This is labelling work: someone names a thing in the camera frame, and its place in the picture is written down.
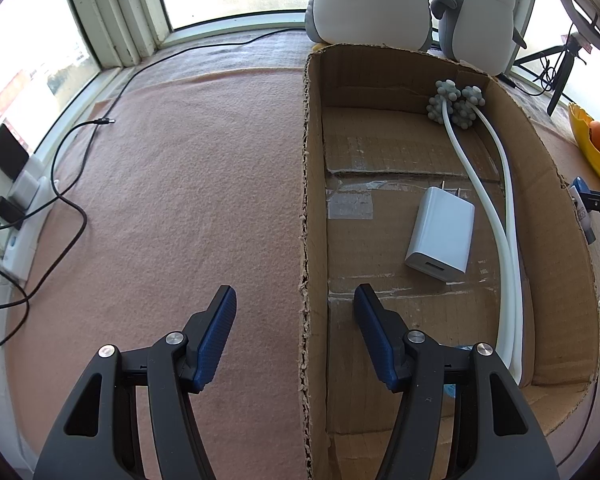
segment black cable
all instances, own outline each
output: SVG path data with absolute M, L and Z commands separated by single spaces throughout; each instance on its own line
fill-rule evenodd
M 571 449 L 571 451 L 567 454 L 566 457 L 564 457 L 562 460 L 560 460 L 560 462 L 557 463 L 556 467 L 560 467 L 562 464 L 564 464 L 571 457 L 571 455 L 576 451 L 576 449 L 578 448 L 578 445 L 582 441 L 582 437 L 584 436 L 585 431 L 587 431 L 587 426 L 589 425 L 589 420 L 591 419 L 591 413 L 593 413 L 593 405 L 596 402 L 596 394 L 598 392 L 598 382 L 599 381 L 600 381 L 599 379 L 596 379 L 596 383 L 593 386 L 593 394 L 591 396 L 591 404 L 589 405 L 589 413 L 587 413 L 587 418 L 584 421 L 584 426 L 582 427 L 580 436 L 578 437 L 575 446 L 573 446 L 573 449 Z
M 553 89 L 555 76 L 557 74 L 557 69 L 560 66 L 560 62 L 561 62 L 562 58 L 564 57 L 565 53 L 567 52 L 567 43 L 569 43 L 569 38 L 571 37 L 572 30 L 573 30 L 573 22 L 571 23 L 571 27 L 569 27 L 569 31 L 567 33 L 567 41 L 564 43 L 564 47 L 560 51 L 560 56 L 558 56 L 558 59 L 555 61 L 555 64 L 553 66 L 551 66 L 551 62 L 549 61 L 549 58 L 547 56 L 544 56 L 544 61 L 542 59 L 538 60 L 540 62 L 540 65 L 542 65 L 542 72 L 539 74 L 536 74 L 535 72 L 531 72 L 531 70 L 529 70 L 528 68 L 520 65 L 521 69 L 526 70 L 531 75 L 535 76 L 535 79 L 533 79 L 532 82 L 535 82 L 538 80 L 540 81 L 539 84 L 540 84 L 540 88 L 542 89 L 542 91 L 537 94 L 533 94 L 531 92 L 526 91 L 521 86 L 518 86 L 514 82 L 513 84 L 516 85 L 516 88 L 518 90 L 520 90 L 522 93 L 525 93 L 526 95 L 531 96 L 531 97 L 540 97 L 541 95 L 544 95 L 545 93 L 550 92 Z
M 82 209 L 80 206 L 78 206 L 76 203 L 72 202 L 71 200 L 67 199 L 64 195 L 71 188 L 73 188 L 75 186 L 75 184 L 78 182 L 78 180 L 80 179 L 80 177 L 84 173 L 84 167 L 85 167 L 85 165 L 87 163 L 87 158 L 88 158 L 89 152 L 91 150 L 91 145 L 93 144 L 93 140 L 94 140 L 94 138 L 96 136 L 96 133 L 98 131 L 99 126 L 101 124 L 111 124 L 111 123 L 114 122 L 114 120 L 109 119 L 107 116 L 110 114 L 110 112 L 113 110 L 113 108 L 115 108 L 115 106 L 118 104 L 118 102 L 120 102 L 122 94 L 128 88 L 128 86 L 130 85 L 130 83 L 138 75 L 140 75 L 142 72 L 144 72 L 148 68 L 151 68 L 152 66 L 155 66 L 158 63 L 162 63 L 163 61 L 167 61 L 169 59 L 172 59 L 173 57 L 179 56 L 180 54 L 184 54 L 185 52 L 190 52 L 192 50 L 198 50 L 200 48 L 211 48 L 211 47 L 216 47 L 216 46 L 245 46 L 245 45 L 248 45 L 250 43 L 254 43 L 255 41 L 262 40 L 264 38 L 268 38 L 269 36 L 273 36 L 274 34 L 281 34 L 282 32 L 290 32 L 292 30 L 304 30 L 304 27 L 282 28 L 280 30 L 274 30 L 272 32 L 268 32 L 267 34 L 262 34 L 260 36 L 256 36 L 255 38 L 251 38 L 248 41 L 237 42 L 237 43 L 212 43 L 212 44 L 190 46 L 189 48 L 185 48 L 183 50 L 179 50 L 178 52 L 175 52 L 174 54 L 169 54 L 168 56 L 165 56 L 165 57 L 163 57 L 161 59 L 158 59 L 158 60 L 156 60 L 156 61 L 154 61 L 152 63 L 149 63 L 148 65 L 142 67 L 140 70 L 138 70 L 137 72 L 135 72 L 129 78 L 129 80 L 122 87 L 122 90 L 120 90 L 120 92 L 118 93 L 118 95 L 116 96 L 116 98 L 113 100 L 113 102 L 111 103 L 111 105 L 109 106 L 109 108 L 107 108 L 107 110 L 105 111 L 104 116 L 102 118 L 94 119 L 94 120 L 91 120 L 91 121 L 85 121 L 83 123 L 76 124 L 74 127 L 72 127 L 64 135 L 64 137 L 60 141 L 60 144 L 58 144 L 58 147 L 56 148 L 56 152 L 54 154 L 54 159 L 53 159 L 53 161 L 51 163 L 51 170 L 50 170 L 51 188 L 52 188 L 52 190 L 53 190 L 53 192 L 55 194 L 55 197 L 53 197 L 51 200 L 49 200 L 44 205 L 40 206 L 38 209 L 36 209 L 36 210 L 34 210 L 34 211 L 26 214 L 25 216 L 23 216 L 23 218 L 21 218 L 18 222 L 20 222 L 20 221 L 22 221 L 24 219 L 32 217 L 36 213 L 39 213 L 40 211 L 42 211 L 45 207 L 47 207 L 49 205 L 52 205 L 57 200 L 61 200 L 62 202 L 65 202 L 67 205 L 69 205 L 70 207 L 72 207 L 73 209 L 75 209 L 78 213 L 80 213 L 80 216 L 82 216 L 82 224 L 80 226 L 80 229 L 78 229 L 78 232 L 72 238 L 72 240 L 68 243 L 68 245 L 62 251 L 62 253 L 60 253 L 60 255 L 54 260 L 54 262 L 51 264 L 51 266 L 42 275 L 42 278 L 40 278 L 38 284 L 33 288 L 33 290 L 29 294 L 27 294 L 24 291 L 24 289 L 20 286 L 20 284 L 17 282 L 17 280 L 14 280 L 11 276 L 9 276 L 8 274 L 6 274 L 2 270 L 0 270 L 0 276 L 2 276 L 3 278 L 5 278 L 6 280 L 8 280 L 8 282 L 10 282 L 11 285 L 15 286 L 20 291 L 20 293 L 23 295 L 23 298 L 20 299 L 20 300 L 16 300 L 16 301 L 11 301 L 9 303 L 0 304 L 0 310 L 5 309 L 5 308 L 11 308 L 13 306 L 18 306 L 18 305 L 21 305 L 21 304 L 24 304 L 26 306 L 25 313 L 23 314 L 23 316 L 20 319 L 20 321 L 17 323 L 16 327 L 11 332 L 9 332 L 0 341 L 0 347 L 2 345 L 4 345 L 9 339 L 11 339 L 16 334 L 16 332 L 22 327 L 22 325 L 24 324 L 24 322 L 27 320 L 27 317 L 29 316 L 29 310 L 30 310 L 29 300 L 40 290 L 40 287 L 43 285 L 43 283 L 46 281 L 46 279 L 49 277 L 49 275 L 54 271 L 54 269 L 60 264 L 60 262 L 67 255 L 67 253 L 77 243 L 77 241 L 80 239 L 80 237 L 84 233 L 84 230 L 87 227 L 87 222 L 88 222 L 87 213 L 85 213 L 84 209 Z M 80 164 L 80 170 L 78 171 L 77 176 L 74 178 L 74 180 L 71 182 L 71 184 L 69 184 L 69 186 L 64 191 L 59 192 L 58 189 L 56 188 L 56 184 L 54 182 L 54 168 L 56 166 L 56 161 L 58 160 L 58 154 L 60 152 L 60 148 L 61 148 L 62 144 L 68 139 L 69 135 L 72 132 L 74 132 L 78 128 L 81 128 L 83 126 L 87 126 L 88 124 L 95 124 L 96 126 L 93 129 L 93 131 L 91 132 L 91 137 L 89 138 L 89 142 L 87 143 L 87 147 L 84 150 L 84 155 L 82 156 L 82 162 Z M 14 225 L 15 224 L 1 225 L 0 226 L 0 230 L 11 228 Z

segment white cable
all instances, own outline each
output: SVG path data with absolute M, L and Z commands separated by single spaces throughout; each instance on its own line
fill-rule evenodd
M 511 255 L 511 263 L 513 266 L 513 288 L 515 295 L 516 305 L 516 330 L 513 338 L 513 354 L 509 371 L 513 376 L 516 384 L 520 384 L 522 379 L 522 329 L 523 329 L 523 311 L 522 311 L 522 280 L 520 279 L 520 261 L 518 259 L 518 240 L 516 237 L 516 213 L 513 203 L 513 187 L 511 184 L 511 171 L 509 169 L 509 161 L 507 160 L 507 154 L 504 151 L 504 147 L 498 138 L 498 134 L 491 126 L 491 123 L 487 120 L 484 114 L 478 109 L 477 106 L 466 101 L 466 104 L 471 108 L 474 113 L 480 118 L 484 126 L 491 134 L 493 141 L 496 143 L 498 153 L 500 154 L 500 160 L 502 162 L 502 170 L 504 172 L 505 181 L 505 202 L 506 202 L 506 230 L 507 230 L 507 242 L 509 243 L 509 252 Z
M 509 243 L 507 236 L 505 235 L 502 223 L 496 209 L 491 203 L 491 199 L 487 194 L 484 186 L 480 182 L 480 178 L 475 173 L 469 159 L 464 154 L 456 134 L 453 131 L 451 122 L 449 121 L 449 113 L 446 108 L 447 100 L 442 96 L 442 118 L 445 124 L 446 132 L 449 136 L 449 140 L 453 145 L 458 158 L 464 170 L 469 176 L 469 180 L 474 185 L 478 198 L 487 213 L 491 230 L 496 240 L 496 247 L 498 249 L 498 260 L 500 263 L 500 322 L 498 325 L 498 339 L 496 342 L 496 352 L 502 359 L 504 365 L 509 368 L 511 359 L 513 356 L 514 347 L 514 334 L 516 327 L 516 300 L 515 293 L 513 290 L 513 264 L 511 261 L 511 254 L 509 250 Z

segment orange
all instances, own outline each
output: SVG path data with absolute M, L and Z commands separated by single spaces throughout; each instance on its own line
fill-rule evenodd
M 591 121 L 589 123 L 589 137 L 591 143 L 600 152 L 600 121 Z

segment cardboard box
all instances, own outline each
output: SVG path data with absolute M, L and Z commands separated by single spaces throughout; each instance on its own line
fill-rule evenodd
M 427 54 L 335 45 L 305 72 L 301 405 L 308 477 L 376 476 L 400 395 L 378 381 L 352 315 L 371 283 L 410 328 L 447 345 L 495 345 L 493 234 L 445 129 L 426 105 L 436 80 L 478 85 L 509 157 L 524 261 L 523 392 L 545 433 L 582 400 L 598 366 L 598 311 L 586 242 L 565 183 L 526 115 L 487 76 Z M 481 123 L 459 142 L 504 221 L 502 170 Z M 404 265 L 424 190 L 458 190 L 476 206 L 466 277 L 442 283 Z M 443 405 L 432 478 L 443 478 L 453 427 Z

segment black charger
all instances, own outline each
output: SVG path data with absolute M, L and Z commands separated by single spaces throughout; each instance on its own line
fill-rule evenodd
M 0 125 L 0 169 L 15 181 L 29 160 L 29 153 L 18 142 L 6 124 Z
M 19 231 L 24 221 L 24 212 L 8 198 L 0 196 L 0 218 L 6 224 L 13 226 Z

